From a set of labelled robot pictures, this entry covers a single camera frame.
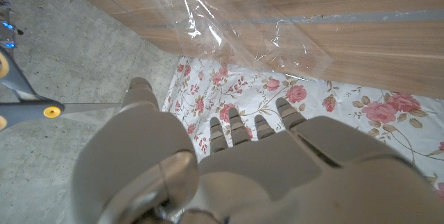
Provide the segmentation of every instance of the blue light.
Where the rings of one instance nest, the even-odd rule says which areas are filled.
[[[5,44],[6,48],[15,48],[15,44],[14,43],[7,43]]]
[[[6,22],[6,21],[3,21],[2,24],[3,24],[6,28],[8,28],[8,29],[10,29],[10,30],[12,30],[12,29],[14,28],[14,26],[8,24],[8,22]]]

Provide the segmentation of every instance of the transparent plastic sheet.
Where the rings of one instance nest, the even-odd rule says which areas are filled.
[[[150,0],[189,57],[319,77],[327,54],[267,0]]]

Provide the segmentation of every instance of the white cloth with pink roses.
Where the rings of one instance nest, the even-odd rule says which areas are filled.
[[[444,101],[321,79],[309,81],[211,60],[182,57],[163,111],[183,122],[199,160],[209,155],[210,119],[221,120],[230,140],[228,109],[238,109],[257,140],[254,117],[284,128],[275,100],[285,97],[306,118],[337,119],[393,147],[412,161],[444,197]]]

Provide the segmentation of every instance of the robotic hand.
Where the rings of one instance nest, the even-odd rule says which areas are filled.
[[[393,149],[276,100],[286,130],[229,111],[233,147],[211,119],[199,164],[181,122],[131,81],[119,113],[86,145],[69,188],[72,223],[444,223],[444,204]]]

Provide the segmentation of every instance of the gray concrete surface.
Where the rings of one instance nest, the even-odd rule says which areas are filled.
[[[163,104],[178,56],[85,0],[10,2],[25,32],[15,60],[37,93],[62,103],[117,102],[130,78],[143,76]],[[0,85],[0,102],[14,99]],[[0,132],[0,223],[64,223],[74,161],[111,114],[91,113],[97,124],[58,118]]]

